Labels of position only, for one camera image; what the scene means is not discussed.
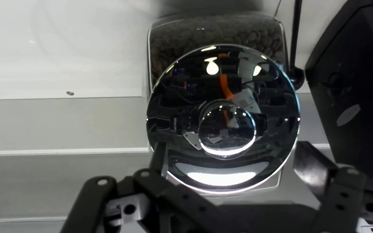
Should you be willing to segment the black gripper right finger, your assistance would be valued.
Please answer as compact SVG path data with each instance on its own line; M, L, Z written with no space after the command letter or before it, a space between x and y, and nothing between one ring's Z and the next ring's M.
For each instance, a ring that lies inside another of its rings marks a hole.
M356 169L339 169L308 142L298 142L294 173L318 200L312 233L355 233L366 178Z

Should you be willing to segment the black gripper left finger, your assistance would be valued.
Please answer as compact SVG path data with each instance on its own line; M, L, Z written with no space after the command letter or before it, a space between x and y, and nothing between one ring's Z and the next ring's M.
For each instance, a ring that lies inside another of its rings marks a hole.
M118 182L113 176L88 179L59 233L123 233L136 224L146 233L216 233L221 211L195 192L160 176L164 144L147 169Z

